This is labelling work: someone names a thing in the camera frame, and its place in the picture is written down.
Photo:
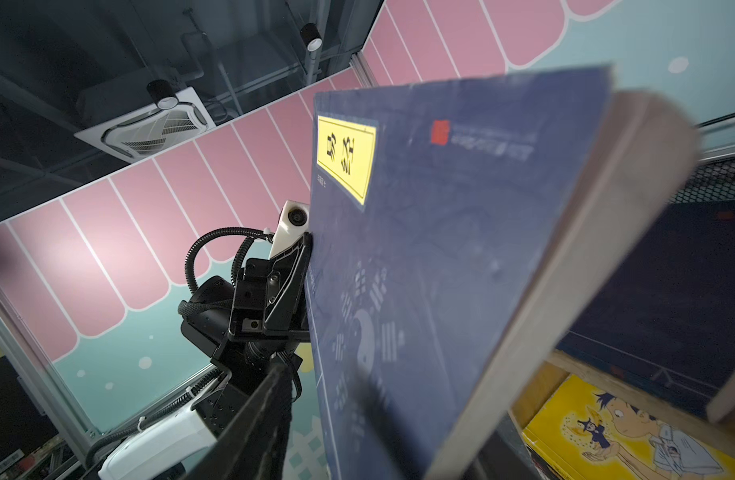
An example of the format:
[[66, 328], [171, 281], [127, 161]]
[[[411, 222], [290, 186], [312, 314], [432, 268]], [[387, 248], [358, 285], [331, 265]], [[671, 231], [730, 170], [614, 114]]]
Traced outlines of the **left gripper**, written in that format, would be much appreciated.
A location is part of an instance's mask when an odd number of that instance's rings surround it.
[[235, 286], [231, 342], [275, 351], [311, 341], [305, 280], [312, 250], [313, 236], [305, 232], [269, 260], [248, 260]]

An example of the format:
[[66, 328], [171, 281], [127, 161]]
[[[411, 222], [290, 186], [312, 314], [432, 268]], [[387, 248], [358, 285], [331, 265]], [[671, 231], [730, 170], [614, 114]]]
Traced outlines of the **yellow cartoon book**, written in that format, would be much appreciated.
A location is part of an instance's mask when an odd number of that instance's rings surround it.
[[571, 375], [521, 437], [551, 479], [735, 479], [735, 458]]

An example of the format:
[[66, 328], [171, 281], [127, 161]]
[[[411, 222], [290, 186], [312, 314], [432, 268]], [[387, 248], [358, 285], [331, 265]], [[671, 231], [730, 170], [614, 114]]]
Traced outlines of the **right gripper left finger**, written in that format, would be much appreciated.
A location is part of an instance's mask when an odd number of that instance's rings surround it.
[[271, 367], [266, 379], [185, 480], [281, 479], [292, 423], [289, 368]]

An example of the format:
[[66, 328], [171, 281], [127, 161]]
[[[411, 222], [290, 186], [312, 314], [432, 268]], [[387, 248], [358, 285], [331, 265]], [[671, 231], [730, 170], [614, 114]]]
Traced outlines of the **dark blue yin-yang book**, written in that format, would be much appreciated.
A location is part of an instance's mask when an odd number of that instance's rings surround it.
[[585, 66], [321, 92], [307, 296], [335, 479], [457, 479], [701, 154]]

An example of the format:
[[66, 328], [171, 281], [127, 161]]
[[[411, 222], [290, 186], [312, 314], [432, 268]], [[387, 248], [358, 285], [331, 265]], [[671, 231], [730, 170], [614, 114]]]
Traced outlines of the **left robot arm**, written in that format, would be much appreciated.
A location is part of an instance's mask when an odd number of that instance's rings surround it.
[[185, 259], [190, 297], [181, 332], [210, 370], [157, 411], [105, 436], [87, 456], [100, 479], [280, 479], [294, 403], [298, 347], [311, 339], [304, 280], [313, 237], [226, 227]]

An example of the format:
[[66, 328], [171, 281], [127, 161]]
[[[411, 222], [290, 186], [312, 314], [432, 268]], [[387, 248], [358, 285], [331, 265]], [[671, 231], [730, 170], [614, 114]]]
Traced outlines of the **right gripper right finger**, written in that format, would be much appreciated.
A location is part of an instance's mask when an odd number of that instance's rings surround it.
[[501, 418], [497, 429], [485, 442], [463, 479], [539, 479], [527, 447], [509, 415], [505, 414]]

